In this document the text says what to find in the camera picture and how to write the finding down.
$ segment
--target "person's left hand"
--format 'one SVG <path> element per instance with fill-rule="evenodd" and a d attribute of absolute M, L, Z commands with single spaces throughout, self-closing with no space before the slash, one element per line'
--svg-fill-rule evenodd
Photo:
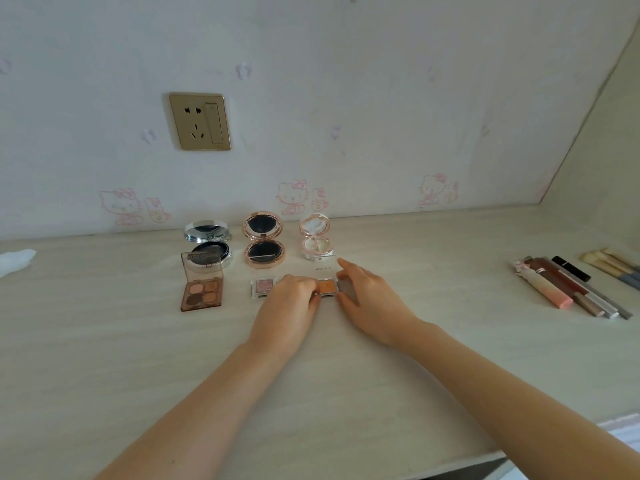
<path fill-rule="evenodd" d="M 288 360 L 307 336 L 321 297 L 317 281 L 286 275 L 270 291 L 255 318 L 247 344 Z"/>

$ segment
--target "outlet switch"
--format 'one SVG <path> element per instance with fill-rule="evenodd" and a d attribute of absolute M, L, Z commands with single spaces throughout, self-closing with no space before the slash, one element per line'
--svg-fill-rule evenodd
<path fill-rule="evenodd" d="M 231 149 L 225 99 L 221 94 L 171 93 L 169 101 L 181 149 Z"/>

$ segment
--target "desk surface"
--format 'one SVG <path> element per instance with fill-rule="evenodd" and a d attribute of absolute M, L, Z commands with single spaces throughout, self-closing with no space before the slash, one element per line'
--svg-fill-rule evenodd
<path fill-rule="evenodd" d="M 287 259 L 300 258 L 296 228 L 281 238 Z M 596 319 L 553 308 L 508 266 L 575 259 L 611 246 L 602 236 L 537 207 L 334 219 L 330 236 L 418 316 L 587 418 L 640 406 L 640 293 L 588 269 L 637 314 Z M 179 253 L 191 247 L 179 231 L 0 243 L 38 251 L 0 279 L 0 477 L 91 477 L 246 338 L 260 302 L 248 297 L 240 232 L 231 245 L 223 306 L 181 313 Z M 430 375 L 327 298 L 220 478 L 409 479 L 499 455 Z"/>

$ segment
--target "hand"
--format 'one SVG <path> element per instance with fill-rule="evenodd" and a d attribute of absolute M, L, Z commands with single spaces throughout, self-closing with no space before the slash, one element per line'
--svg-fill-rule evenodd
<path fill-rule="evenodd" d="M 317 281 L 286 275 L 270 291 L 255 318 L 247 343 L 285 360 L 296 354 L 311 327 L 320 295 Z"/>
<path fill-rule="evenodd" d="M 404 331 L 420 320 L 380 276 L 342 258 L 338 264 L 343 268 L 338 279 L 352 282 L 358 301 L 354 303 L 342 292 L 336 294 L 344 313 L 371 338 L 398 348 Z"/>

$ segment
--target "forearm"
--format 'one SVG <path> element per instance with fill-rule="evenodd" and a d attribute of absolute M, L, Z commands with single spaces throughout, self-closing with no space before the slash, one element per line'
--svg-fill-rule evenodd
<path fill-rule="evenodd" d="M 285 360 L 238 347 L 95 480 L 210 480 Z"/>
<path fill-rule="evenodd" d="M 639 474 L 640 454 L 439 327 L 416 324 L 398 348 L 430 371 L 530 480 Z"/>

